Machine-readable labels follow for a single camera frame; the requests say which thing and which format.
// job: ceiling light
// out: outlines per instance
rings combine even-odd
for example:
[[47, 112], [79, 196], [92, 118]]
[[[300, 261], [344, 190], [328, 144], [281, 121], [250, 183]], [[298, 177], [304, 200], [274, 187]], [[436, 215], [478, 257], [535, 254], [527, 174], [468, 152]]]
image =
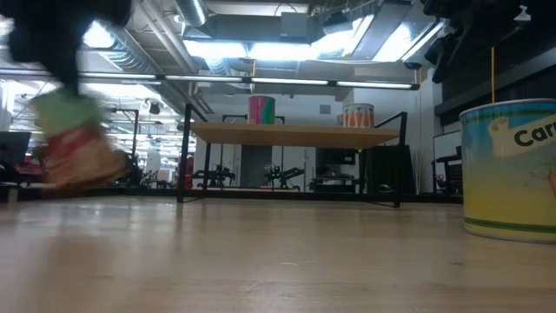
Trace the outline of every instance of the ceiling light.
[[252, 77], [252, 83], [285, 83], [285, 84], [303, 84], [303, 85], [317, 85], [324, 86], [328, 84], [325, 80], [316, 79], [287, 79], [287, 78], [259, 78]]
[[402, 23], [374, 56], [375, 62], [395, 62], [411, 48], [411, 31]]
[[152, 79], [152, 80], [156, 80], [156, 75], [151, 75], [151, 74], [82, 72], [79, 75], [81, 77], [84, 77], [84, 78], [116, 78], [116, 79], [119, 78], [119, 79]]
[[246, 57], [247, 51], [243, 43], [196, 42], [184, 40], [183, 43], [191, 56], [220, 59], [224, 57]]
[[146, 84], [146, 85], [161, 85], [162, 82], [142, 82], [142, 81], [136, 81], [136, 80], [122, 80], [122, 83], [126, 83], [126, 84]]
[[83, 41], [91, 48], [110, 48], [116, 40], [98, 22], [93, 22], [83, 36]]
[[408, 60], [409, 57], [415, 54], [415, 52], [419, 51], [419, 49], [421, 49], [423, 45], [425, 45], [425, 43], [431, 40], [431, 38], [436, 35], [436, 33], [438, 33], [443, 27], [443, 22], [437, 23], [425, 36], [417, 40], [417, 43], [415, 43], [414, 46], [411, 47], [411, 49], [409, 49], [409, 51], [406, 52], [403, 57], [401, 57], [401, 61]]
[[338, 82], [336, 85], [338, 87], [360, 87], [397, 90], [411, 90], [414, 88], [411, 83]]
[[310, 47], [295, 43], [256, 43], [249, 57], [267, 61], [305, 61], [310, 57]]
[[85, 86], [109, 97], [162, 100], [159, 94], [140, 84], [87, 83]]
[[[133, 134], [106, 134], [107, 136], [110, 137], [115, 137], [118, 139], [122, 139], [122, 140], [129, 140], [129, 139], [133, 139]], [[157, 138], [161, 138], [161, 139], [183, 139], [183, 135], [169, 135], [169, 134], [161, 134], [161, 135], [156, 135], [156, 134], [150, 134], [150, 136], [152, 138], [148, 138], [147, 134], [137, 134], [137, 139], [157, 139]]]
[[[130, 120], [126, 120], [126, 119], [115, 119], [115, 120], [110, 120], [111, 123], [135, 123], [135, 121], [130, 121]], [[157, 125], [161, 125], [162, 122], [160, 121], [139, 121], [140, 124], [157, 124]]]
[[190, 82], [209, 82], [209, 83], [241, 83], [241, 77], [210, 77], [210, 76], [189, 76], [189, 75], [167, 75], [169, 80], [183, 80]]

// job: hardwood floor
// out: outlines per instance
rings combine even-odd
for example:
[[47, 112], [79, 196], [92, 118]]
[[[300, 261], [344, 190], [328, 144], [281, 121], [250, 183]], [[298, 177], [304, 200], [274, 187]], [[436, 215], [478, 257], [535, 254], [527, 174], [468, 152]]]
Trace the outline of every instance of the hardwood floor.
[[459, 205], [109, 197], [0, 210], [0, 312], [551, 312], [556, 247]]

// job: black metal table leg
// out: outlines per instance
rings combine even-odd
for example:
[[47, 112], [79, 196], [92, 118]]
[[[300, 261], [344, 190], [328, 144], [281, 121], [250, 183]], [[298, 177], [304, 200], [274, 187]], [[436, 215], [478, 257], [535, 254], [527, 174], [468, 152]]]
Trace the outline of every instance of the black metal table leg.
[[406, 147], [406, 131], [407, 131], [407, 112], [401, 112], [400, 122], [400, 141], [398, 142], [398, 166], [396, 166], [395, 181], [396, 181], [396, 194], [394, 199], [394, 207], [399, 208], [401, 199], [403, 197], [403, 155]]
[[367, 182], [367, 150], [359, 151], [359, 194], [363, 194]]
[[183, 122], [182, 156], [180, 157], [180, 173], [177, 183], [177, 202], [183, 203], [183, 193], [185, 191], [185, 175], [188, 167], [189, 153], [189, 132], [191, 131], [191, 109], [193, 104], [185, 104], [185, 120]]
[[210, 143], [207, 143], [207, 150], [205, 152], [205, 171], [202, 176], [202, 191], [207, 191], [209, 186], [209, 165], [210, 165]]

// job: wall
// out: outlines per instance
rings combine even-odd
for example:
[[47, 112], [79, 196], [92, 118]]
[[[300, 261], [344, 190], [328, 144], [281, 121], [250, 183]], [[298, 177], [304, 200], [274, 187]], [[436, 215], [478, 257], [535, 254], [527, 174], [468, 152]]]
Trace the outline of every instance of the wall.
[[418, 172], [421, 192], [433, 192], [434, 177], [433, 166], [431, 162], [434, 160], [434, 136], [442, 133], [440, 127], [440, 119], [434, 114], [434, 107], [442, 103], [442, 86], [433, 83], [431, 77], [434, 70], [429, 70], [427, 79], [421, 83], [420, 88], [420, 134], [418, 160], [416, 164], [419, 166]]

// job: wooden tabletop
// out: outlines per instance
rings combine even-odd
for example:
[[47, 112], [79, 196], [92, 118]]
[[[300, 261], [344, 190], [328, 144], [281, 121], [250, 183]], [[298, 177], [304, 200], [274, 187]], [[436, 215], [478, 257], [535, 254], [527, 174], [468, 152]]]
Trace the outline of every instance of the wooden tabletop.
[[207, 143], [343, 149], [366, 149], [399, 136], [398, 130], [233, 123], [192, 123], [191, 131]]

